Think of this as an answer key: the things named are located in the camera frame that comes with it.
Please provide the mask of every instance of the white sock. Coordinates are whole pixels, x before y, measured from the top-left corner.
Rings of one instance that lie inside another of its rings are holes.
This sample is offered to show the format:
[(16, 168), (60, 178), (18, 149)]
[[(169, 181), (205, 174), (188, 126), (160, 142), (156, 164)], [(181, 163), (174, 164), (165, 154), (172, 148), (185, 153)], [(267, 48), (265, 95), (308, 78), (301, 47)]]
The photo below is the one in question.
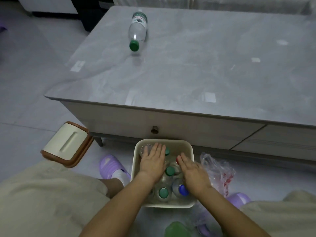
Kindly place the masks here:
[(114, 173), (113, 173), (111, 179), (113, 179), (113, 178), (119, 179), (119, 180), (122, 182), (122, 184), (123, 184), (124, 187), (127, 186), (127, 184), (130, 182), (129, 177), (128, 177), (128, 176), (126, 175), (126, 173), (125, 173), (124, 171), (122, 171), (122, 170), (116, 170), (116, 171), (114, 171)]

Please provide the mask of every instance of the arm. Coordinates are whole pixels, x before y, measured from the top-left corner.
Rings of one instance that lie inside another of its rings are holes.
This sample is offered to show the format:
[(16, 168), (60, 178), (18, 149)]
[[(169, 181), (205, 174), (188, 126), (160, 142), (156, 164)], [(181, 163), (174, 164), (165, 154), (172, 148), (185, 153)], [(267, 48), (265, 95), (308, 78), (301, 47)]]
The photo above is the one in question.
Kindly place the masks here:
[(163, 174), (165, 150), (165, 146), (156, 143), (148, 155), (145, 148), (136, 178), (92, 218), (79, 237), (127, 235), (142, 203)]
[(211, 213), (230, 237), (270, 237), (266, 231), (225, 199), (210, 183), (200, 163), (194, 163), (183, 153), (178, 156), (185, 185)]

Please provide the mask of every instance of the gray marble tabletop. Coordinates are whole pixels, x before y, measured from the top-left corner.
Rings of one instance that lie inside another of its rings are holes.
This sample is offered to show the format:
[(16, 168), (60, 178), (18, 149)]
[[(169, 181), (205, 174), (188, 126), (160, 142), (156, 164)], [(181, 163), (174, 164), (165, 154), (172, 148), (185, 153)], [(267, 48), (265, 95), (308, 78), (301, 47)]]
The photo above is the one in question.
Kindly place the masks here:
[(302, 15), (115, 6), (70, 58), (46, 97), (316, 126), (316, 19)]

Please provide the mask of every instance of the drawer knob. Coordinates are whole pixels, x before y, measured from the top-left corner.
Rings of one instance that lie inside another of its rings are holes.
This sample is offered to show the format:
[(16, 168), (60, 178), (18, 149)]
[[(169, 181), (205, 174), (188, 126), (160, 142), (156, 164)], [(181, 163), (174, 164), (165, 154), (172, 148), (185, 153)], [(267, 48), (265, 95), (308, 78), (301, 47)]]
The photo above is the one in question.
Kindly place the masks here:
[(158, 127), (154, 125), (153, 128), (151, 129), (151, 132), (152, 132), (154, 135), (158, 134), (158, 133), (159, 133)]

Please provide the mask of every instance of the table leg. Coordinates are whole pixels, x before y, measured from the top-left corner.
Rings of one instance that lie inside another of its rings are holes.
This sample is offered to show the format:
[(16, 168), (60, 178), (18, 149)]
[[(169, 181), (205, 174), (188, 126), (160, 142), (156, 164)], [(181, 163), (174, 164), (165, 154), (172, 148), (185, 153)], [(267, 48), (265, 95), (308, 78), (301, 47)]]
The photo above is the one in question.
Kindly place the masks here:
[(97, 144), (102, 147), (103, 146), (103, 142), (101, 137), (93, 137), (95, 139), (95, 141), (97, 142)]

